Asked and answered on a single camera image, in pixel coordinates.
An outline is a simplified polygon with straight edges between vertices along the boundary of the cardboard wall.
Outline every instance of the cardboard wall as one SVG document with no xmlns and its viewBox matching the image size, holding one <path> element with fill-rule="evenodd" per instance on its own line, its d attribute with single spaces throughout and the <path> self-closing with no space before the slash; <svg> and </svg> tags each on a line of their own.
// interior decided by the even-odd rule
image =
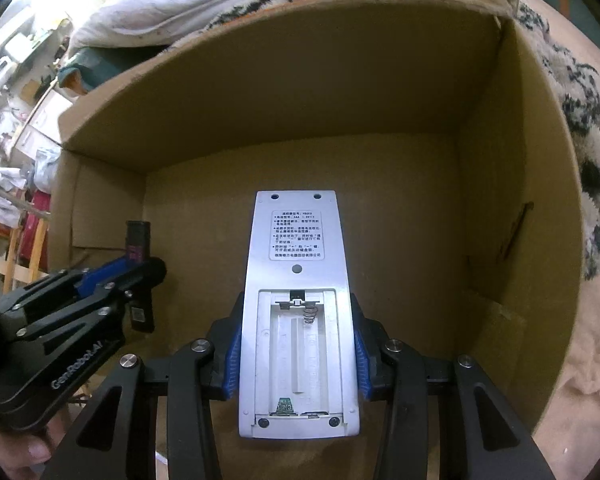
<svg viewBox="0 0 600 480">
<path fill-rule="evenodd" d="M 150 220 L 169 273 L 157 332 L 125 351 L 167 354 L 242 290 L 256 191 L 334 189 L 365 313 L 425 354 L 477 352 L 533 426 L 576 308 L 578 176 L 513 23 L 465 7 L 303 2 L 81 98 L 61 118 L 52 264 L 102 259 Z"/>
<path fill-rule="evenodd" d="M 459 350 L 532 427 L 570 341 L 583 241 L 571 139 L 517 24 L 504 24 L 493 78 L 458 149 L 474 291 L 464 295 Z"/>
<path fill-rule="evenodd" d="M 64 145 L 145 173 L 276 140 L 451 132 L 500 30 L 484 9 L 420 1 L 309 0 L 212 30 L 78 100 Z"/>
</svg>

